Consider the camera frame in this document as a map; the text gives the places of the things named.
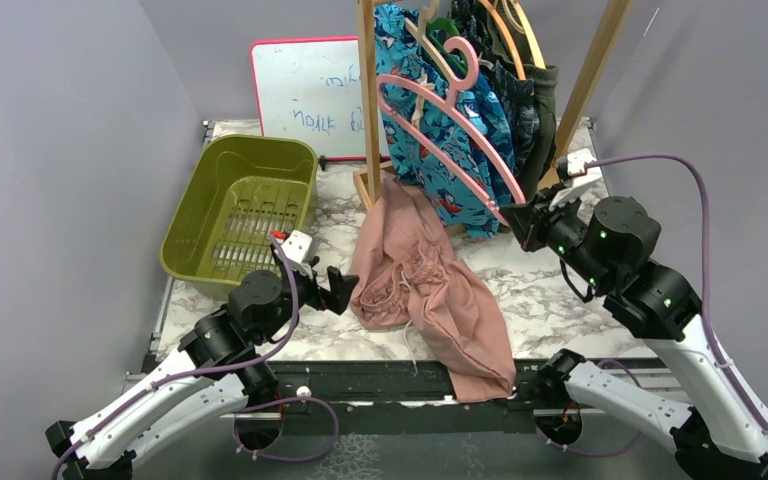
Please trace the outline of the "pink shorts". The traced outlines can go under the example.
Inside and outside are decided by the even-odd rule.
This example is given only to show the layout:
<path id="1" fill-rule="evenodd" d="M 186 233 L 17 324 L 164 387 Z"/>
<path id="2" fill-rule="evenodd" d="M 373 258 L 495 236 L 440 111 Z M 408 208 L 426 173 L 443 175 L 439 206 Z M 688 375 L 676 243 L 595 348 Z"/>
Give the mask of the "pink shorts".
<path id="1" fill-rule="evenodd" d="M 368 330 L 411 325 L 461 403 L 513 393 L 516 367 L 495 296 L 455 255 L 424 192 L 391 176 L 358 231 L 350 307 Z"/>

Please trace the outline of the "pink plastic hanger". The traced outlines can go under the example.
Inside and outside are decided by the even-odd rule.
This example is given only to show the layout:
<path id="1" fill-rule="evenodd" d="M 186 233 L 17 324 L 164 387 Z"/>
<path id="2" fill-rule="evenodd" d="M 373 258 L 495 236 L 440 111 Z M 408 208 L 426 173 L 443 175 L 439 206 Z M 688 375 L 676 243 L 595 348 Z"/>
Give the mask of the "pink plastic hanger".
<path id="1" fill-rule="evenodd" d="M 448 81 L 436 65 L 424 57 L 425 51 L 407 33 L 378 34 L 375 39 L 376 72 L 390 73 L 418 81 L 427 77 L 435 93 L 444 95 Z M 516 172 L 510 125 L 502 105 L 487 78 L 480 73 L 469 90 L 458 94 L 456 108 L 482 133 Z M 461 225 L 478 240 L 493 237 L 501 227 L 474 193 L 434 155 L 411 136 L 393 117 L 382 115 L 388 151 L 398 178 L 421 186 L 446 226 Z M 425 103 L 419 130 L 476 182 L 488 189 L 499 204 L 512 202 L 512 194 L 488 156 L 467 132 L 436 106 Z"/>

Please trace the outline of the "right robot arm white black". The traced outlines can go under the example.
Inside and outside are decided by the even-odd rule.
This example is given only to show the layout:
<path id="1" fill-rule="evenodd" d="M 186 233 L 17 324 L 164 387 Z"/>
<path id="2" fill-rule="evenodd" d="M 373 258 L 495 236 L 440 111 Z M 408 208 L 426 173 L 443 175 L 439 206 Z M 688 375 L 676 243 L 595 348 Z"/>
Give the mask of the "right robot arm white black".
<path id="1" fill-rule="evenodd" d="M 552 407 L 597 408 L 657 441 L 694 479 L 768 479 L 768 410 L 706 335 L 702 301 L 688 280 L 652 259 L 660 224 L 630 197 L 601 200 L 588 221 L 578 208 L 538 197 L 501 213 L 524 250 L 549 248 L 587 282 L 588 297 L 601 298 L 657 354 L 686 400 L 614 378 L 568 349 L 529 375 L 520 395 Z"/>

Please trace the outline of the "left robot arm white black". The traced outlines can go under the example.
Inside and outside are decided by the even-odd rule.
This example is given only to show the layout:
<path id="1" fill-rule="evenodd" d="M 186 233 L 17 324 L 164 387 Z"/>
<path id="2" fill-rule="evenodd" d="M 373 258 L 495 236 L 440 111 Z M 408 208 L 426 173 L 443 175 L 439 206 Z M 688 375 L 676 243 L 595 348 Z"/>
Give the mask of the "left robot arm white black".
<path id="1" fill-rule="evenodd" d="M 359 282 L 335 267 L 327 274 L 327 288 L 290 268 L 245 276 L 136 385 L 83 420 L 47 428 L 52 478 L 130 479 L 139 461 L 189 427 L 235 410 L 279 411 L 287 401 L 266 361 L 289 339 L 276 334 L 295 329 L 303 306 L 343 313 Z"/>

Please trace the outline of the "blue shark print shorts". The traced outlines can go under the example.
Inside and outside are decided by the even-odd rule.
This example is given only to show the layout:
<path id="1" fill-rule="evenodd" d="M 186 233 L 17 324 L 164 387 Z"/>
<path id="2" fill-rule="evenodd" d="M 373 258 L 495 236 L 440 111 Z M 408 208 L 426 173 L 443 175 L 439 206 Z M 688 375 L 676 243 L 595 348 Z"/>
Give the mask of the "blue shark print shorts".
<path id="1" fill-rule="evenodd" d="M 419 11 L 383 4 L 374 7 L 373 20 L 377 94 L 397 177 L 424 190 L 445 226 L 460 225 L 477 241 L 492 238 L 502 227 L 500 220 L 447 163 L 453 161 L 499 206 L 513 200 L 503 176 L 448 112 L 391 79 L 414 82 L 452 100 L 454 109 L 514 172 L 512 132 L 500 99 L 467 52 L 445 48 L 451 33 L 427 26 L 429 45 L 422 46 L 413 34 L 420 26 Z"/>

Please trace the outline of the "beige wooden hanger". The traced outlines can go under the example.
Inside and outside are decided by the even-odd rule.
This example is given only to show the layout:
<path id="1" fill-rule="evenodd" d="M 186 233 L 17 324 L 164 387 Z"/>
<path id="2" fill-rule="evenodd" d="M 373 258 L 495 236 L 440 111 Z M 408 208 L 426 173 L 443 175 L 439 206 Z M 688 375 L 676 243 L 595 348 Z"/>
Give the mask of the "beige wooden hanger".
<path id="1" fill-rule="evenodd" d="M 505 0 L 503 9 L 514 29 L 526 38 L 533 64 L 538 68 L 545 69 L 546 63 L 543 53 L 523 7 L 518 1 Z"/>

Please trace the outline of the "green plastic hanger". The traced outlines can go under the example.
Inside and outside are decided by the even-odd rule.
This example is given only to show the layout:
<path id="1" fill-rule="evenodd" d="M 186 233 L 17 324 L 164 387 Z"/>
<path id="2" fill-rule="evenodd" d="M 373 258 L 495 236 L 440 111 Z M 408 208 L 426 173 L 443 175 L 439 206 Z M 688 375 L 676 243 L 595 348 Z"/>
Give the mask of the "green plastic hanger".
<path id="1" fill-rule="evenodd" d="M 444 43 L 451 37 L 460 35 L 455 23 L 447 17 L 438 17 L 426 23 L 426 37 L 435 49 L 441 54 L 457 77 L 464 77 L 467 73 L 467 60 L 461 50 L 447 51 Z"/>

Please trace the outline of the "dark olive shorts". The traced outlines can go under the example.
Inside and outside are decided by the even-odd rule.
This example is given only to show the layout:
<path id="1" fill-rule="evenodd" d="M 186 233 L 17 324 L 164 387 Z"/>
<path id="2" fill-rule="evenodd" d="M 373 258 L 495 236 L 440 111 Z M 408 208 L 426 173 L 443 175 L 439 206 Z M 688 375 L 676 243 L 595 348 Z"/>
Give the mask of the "dark olive shorts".
<path id="1" fill-rule="evenodd" d="M 539 134 L 536 137 L 533 151 L 527 162 L 525 172 L 517 175 L 520 188 L 527 197 L 532 197 L 538 190 L 538 184 L 552 167 L 556 155 L 556 95 L 559 69 L 546 63 L 541 69 L 533 64 L 526 38 L 512 26 L 503 9 L 503 2 L 498 8 L 500 15 L 516 42 L 520 59 L 527 74 L 527 79 L 534 82 L 534 105 L 540 122 Z"/>

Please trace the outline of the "dark blue patterned shorts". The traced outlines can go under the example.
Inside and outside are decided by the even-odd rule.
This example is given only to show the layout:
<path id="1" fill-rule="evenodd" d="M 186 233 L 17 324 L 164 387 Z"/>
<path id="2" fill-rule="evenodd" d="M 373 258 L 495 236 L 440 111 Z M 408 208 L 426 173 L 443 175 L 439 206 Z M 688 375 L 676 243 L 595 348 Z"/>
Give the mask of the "dark blue patterned shorts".
<path id="1" fill-rule="evenodd" d="M 521 175 L 540 129 L 534 82 L 518 78 L 492 15 L 478 1 L 452 1 L 450 18 L 476 50 L 482 71 L 502 105 L 512 133 L 516 174 Z"/>

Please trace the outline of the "orange wooden hanger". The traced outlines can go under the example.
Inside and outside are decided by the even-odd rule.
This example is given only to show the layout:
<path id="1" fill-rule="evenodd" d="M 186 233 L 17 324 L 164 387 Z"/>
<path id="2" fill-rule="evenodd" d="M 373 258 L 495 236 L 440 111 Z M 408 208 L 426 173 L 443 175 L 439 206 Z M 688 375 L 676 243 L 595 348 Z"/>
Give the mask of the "orange wooden hanger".
<path id="1" fill-rule="evenodd" d="M 503 40 L 503 43 L 509 53 L 512 60 L 516 75 L 519 80 L 526 80 L 527 74 L 520 59 L 519 51 L 516 46 L 516 42 L 512 37 L 507 24 L 503 20 L 499 11 L 497 10 L 497 1 L 479 0 L 478 3 L 489 13 L 493 19 L 494 24 Z"/>

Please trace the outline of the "wooden clothes rack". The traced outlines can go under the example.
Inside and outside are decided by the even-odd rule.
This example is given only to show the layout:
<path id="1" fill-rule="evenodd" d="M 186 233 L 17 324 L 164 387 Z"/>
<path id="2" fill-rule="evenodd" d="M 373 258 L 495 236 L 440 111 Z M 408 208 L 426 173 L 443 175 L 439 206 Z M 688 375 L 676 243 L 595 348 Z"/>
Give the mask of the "wooden clothes rack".
<path id="1" fill-rule="evenodd" d="M 354 173 L 355 187 L 363 206 L 369 210 L 380 194 L 380 174 L 383 167 L 391 165 L 381 161 L 379 153 L 379 110 L 375 97 L 375 56 L 373 10 L 377 1 L 355 3 L 358 53 L 360 60 L 360 81 L 362 96 L 362 118 L 364 121 L 366 166 Z M 593 93 L 609 63 L 618 39 L 621 37 L 626 20 L 635 5 L 633 1 L 609 1 L 594 33 L 587 55 L 579 71 L 576 83 L 561 116 L 557 130 L 557 154 L 563 155 L 570 149 L 576 130 L 585 116 Z"/>

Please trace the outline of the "olive green plastic basket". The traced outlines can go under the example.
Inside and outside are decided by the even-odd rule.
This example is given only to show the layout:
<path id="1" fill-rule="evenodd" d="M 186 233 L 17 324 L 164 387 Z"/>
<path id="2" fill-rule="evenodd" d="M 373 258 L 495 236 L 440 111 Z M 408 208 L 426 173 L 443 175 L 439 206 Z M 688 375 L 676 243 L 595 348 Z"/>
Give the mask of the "olive green plastic basket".
<path id="1" fill-rule="evenodd" d="M 161 245 L 162 268 L 214 300 L 252 271 L 276 271 L 270 235 L 310 229 L 318 170 L 301 141 L 242 134 L 210 141 Z"/>

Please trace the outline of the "red framed whiteboard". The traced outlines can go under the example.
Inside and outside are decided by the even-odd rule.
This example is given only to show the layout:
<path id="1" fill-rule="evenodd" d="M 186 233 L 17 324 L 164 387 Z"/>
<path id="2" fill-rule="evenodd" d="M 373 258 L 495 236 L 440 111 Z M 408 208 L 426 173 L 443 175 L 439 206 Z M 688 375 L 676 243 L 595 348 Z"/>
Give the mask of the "red framed whiteboard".
<path id="1" fill-rule="evenodd" d="M 328 159 L 366 157 L 357 39 L 259 41 L 250 58 L 262 134 Z"/>

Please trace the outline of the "black metal base rail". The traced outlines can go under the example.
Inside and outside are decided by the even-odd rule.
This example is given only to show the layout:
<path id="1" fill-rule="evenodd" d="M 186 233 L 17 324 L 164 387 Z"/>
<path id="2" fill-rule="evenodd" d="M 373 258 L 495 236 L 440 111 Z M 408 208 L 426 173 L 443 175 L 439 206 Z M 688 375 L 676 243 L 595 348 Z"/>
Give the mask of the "black metal base rail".
<path id="1" fill-rule="evenodd" d="M 582 456 L 546 445 L 534 400 L 446 403 L 432 361 L 290 362 L 273 366 L 285 395 L 301 387 L 333 412 L 292 404 L 266 459 L 238 452 L 233 420 L 187 431 L 136 467 L 138 479 L 679 479 L 673 456 L 601 412 L 582 413 Z"/>

